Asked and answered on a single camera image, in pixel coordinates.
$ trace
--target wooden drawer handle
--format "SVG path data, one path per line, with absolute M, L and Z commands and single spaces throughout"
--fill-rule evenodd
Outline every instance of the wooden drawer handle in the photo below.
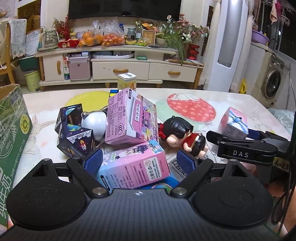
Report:
M 62 72 L 61 72 L 61 62 L 60 62 L 60 61 L 57 61 L 57 73 L 58 73 L 59 75 L 62 74 Z
M 169 75 L 180 75 L 181 72 L 168 71 Z
M 128 69 L 114 69 L 113 73 L 128 73 Z

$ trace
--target rabbit illustration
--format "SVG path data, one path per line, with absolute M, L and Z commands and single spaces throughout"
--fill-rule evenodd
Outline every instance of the rabbit illustration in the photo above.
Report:
M 35 143 L 36 143 L 36 136 L 39 134 L 40 130 L 48 125 L 51 125 L 55 123 L 55 121 L 47 121 L 47 122 L 44 122 L 43 124 L 38 124 L 38 120 L 37 120 L 37 117 L 36 115 L 33 116 L 32 118 L 32 130 L 31 130 L 31 133 L 29 135 L 29 138 L 28 138 L 28 141 L 27 141 L 27 144 L 25 145 L 25 148 L 24 148 L 24 154 L 31 154 L 31 155 L 35 155 L 35 151 L 34 149 L 37 148 L 37 146 L 35 146 Z

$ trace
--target banana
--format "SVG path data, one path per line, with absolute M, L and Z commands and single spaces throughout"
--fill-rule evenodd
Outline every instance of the banana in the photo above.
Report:
M 135 45 L 137 43 L 137 40 L 126 40 L 127 45 Z

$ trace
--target red egg pattern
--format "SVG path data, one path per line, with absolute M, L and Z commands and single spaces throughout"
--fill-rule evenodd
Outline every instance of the red egg pattern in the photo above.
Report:
M 216 116 L 215 109 L 209 103 L 190 94 L 172 94 L 167 102 L 171 109 L 193 121 L 208 122 Z

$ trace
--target wooden photo frame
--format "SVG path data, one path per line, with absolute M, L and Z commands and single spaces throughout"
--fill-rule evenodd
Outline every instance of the wooden photo frame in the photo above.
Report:
M 143 30 L 142 32 L 142 37 L 149 39 L 148 45 L 155 45 L 155 35 L 156 31 L 152 30 Z

